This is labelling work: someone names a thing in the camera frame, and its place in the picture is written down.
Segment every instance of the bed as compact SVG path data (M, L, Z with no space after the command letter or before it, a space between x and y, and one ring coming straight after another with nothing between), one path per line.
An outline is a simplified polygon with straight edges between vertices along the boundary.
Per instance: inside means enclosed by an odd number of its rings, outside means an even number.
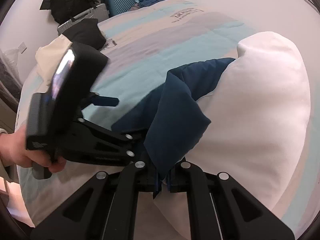
M99 76L92 90L103 96L118 97L120 105L117 111L89 106L84 117L108 129L149 91L163 83L168 70L213 58L236 58L238 42L258 31L224 14L184 0L166 0L127 12L99 23L99 28L108 38L108 44L101 52L111 59L111 64ZM26 120L31 95L42 83L43 79L34 69L23 85L16 129ZM131 92L133 86L141 89ZM316 89L310 81L312 98L317 98ZM272 209L292 229L296 238L308 228L320 210L318 107L315 99L301 158L287 189ZM64 171L46 181L34 179L30 169L19 168L22 196L33 223L41 222L100 170L113 173L120 168L68 162ZM155 209L161 217L148 196L142 198L149 209ZM162 221L171 239L184 239L165 219Z

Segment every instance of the backpack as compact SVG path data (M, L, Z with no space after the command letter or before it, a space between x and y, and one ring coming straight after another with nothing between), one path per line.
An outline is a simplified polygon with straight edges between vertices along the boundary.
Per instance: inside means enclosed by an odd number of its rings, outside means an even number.
M96 8L97 0L43 0L40 10L51 10L54 20L63 24L89 8Z

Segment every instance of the bed sheet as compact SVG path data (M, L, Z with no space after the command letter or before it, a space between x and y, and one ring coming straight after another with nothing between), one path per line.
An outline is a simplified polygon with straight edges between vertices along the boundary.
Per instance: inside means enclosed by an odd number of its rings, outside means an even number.
M255 33L242 22L183 0L166 0L120 14L100 23L99 28L108 37L102 53L110 58L111 63L101 73L92 91L118 97L120 104L116 111L89 106L84 110L84 117L108 129L152 89L162 84L168 70L191 62L237 57L237 43ZM42 78L33 70L23 86L17 128L27 117L31 95L42 83ZM113 173L119 168L68 162L64 171L45 181L35 180L30 169L19 168L22 196L34 224L41 222L100 170ZM308 204L309 199L300 201ZM296 233L301 230L301 223L307 224L308 220L301 222L302 215L289 218L290 202L277 204L273 212L283 217L283 221Z

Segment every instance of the metal screw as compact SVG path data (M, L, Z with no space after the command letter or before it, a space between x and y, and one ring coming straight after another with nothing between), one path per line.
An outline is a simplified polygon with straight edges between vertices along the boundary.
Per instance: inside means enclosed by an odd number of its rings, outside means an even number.
M127 151L127 155L129 155L130 157L134 157L134 153L132 151Z
M143 168L144 167L144 165L146 165L144 162L136 162L135 163L135 166L137 167L137 168Z
M219 178L222 179L222 180L227 180L227 179L229 179L229 174L225 173L225 172L222 172L222 173L219 174Z
M104 179L107 174L104 171L99 171L96 175L97 179Z
M184 169L188 169L188 168L191 167L191 164L188 163L188 162L183 162L183 163L181 163L180 165L181 165L181 167L184 168Z

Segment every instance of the human hand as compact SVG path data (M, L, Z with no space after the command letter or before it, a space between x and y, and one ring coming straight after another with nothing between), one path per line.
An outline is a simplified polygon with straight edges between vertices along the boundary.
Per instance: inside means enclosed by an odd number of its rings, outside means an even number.
M50 156L46 152L26 150L25 124L15 133L0 134L0 159L5 167L17 164L23 168L29 168L32 162L36 162L43 167L48 167L52 173L62 171L66 165L66 160L61 156L58 157L57 162L51 163Z

